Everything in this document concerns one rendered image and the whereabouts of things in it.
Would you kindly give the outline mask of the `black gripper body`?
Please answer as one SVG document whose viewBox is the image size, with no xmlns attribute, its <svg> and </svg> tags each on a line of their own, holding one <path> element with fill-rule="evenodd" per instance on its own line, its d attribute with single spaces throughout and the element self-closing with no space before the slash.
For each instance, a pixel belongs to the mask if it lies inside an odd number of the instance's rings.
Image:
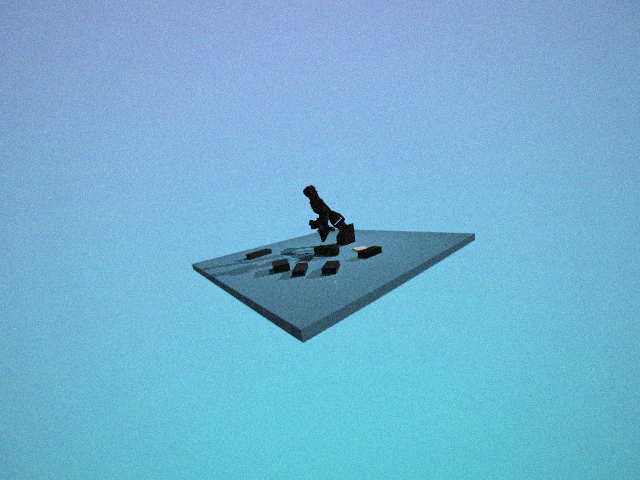
<svg viewBox="0 0 640 480">
<path fill-rule="evenodd" d="M 311 229 L 335 231 L 334 227 L 328 225 L 328 220 L 330 220 L 328 216 L 319 216 L 318 220 L 319 224 L 312 224 Z"/>
</svg>

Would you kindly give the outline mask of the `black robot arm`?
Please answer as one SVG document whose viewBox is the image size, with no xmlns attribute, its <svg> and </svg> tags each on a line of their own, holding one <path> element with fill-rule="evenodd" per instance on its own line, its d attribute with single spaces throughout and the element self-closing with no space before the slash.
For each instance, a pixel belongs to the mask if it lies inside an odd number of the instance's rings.
<svg viewBox="0 0 640 480">
<path fill-rule="evenodd" d="M 342 229 L 344 225 L 347 225 L 344 220 L 345 218 L 338 212 L 332 211 L 323 201 L 322 198 L 318 196 L 318 192 L 313 185 L 307 186 L 303 190 L 303 194 L 310 199 L 310 205 L 312 210 L 318 214 L 319 216 L 328 216 L 330 218 L 329 222 L 335 227 L 338 228 L 339 231 Z M 342 219 L 341 219 L 341 218 Z M 340 220 L 341 219 L 341 220 Z M 339 221 L 340 220 L 340 221 Z M 339 222 L 338 222 L 339 221 Z M 338 223 L 337 223 L 338 222 Z M 337 224 L 336 224 L 337 223 Z M 319 220 L 309 220 L 309 225 L 319 224 Z M 334 225 L 336 224 L 336 225 Z"/>
</svg>

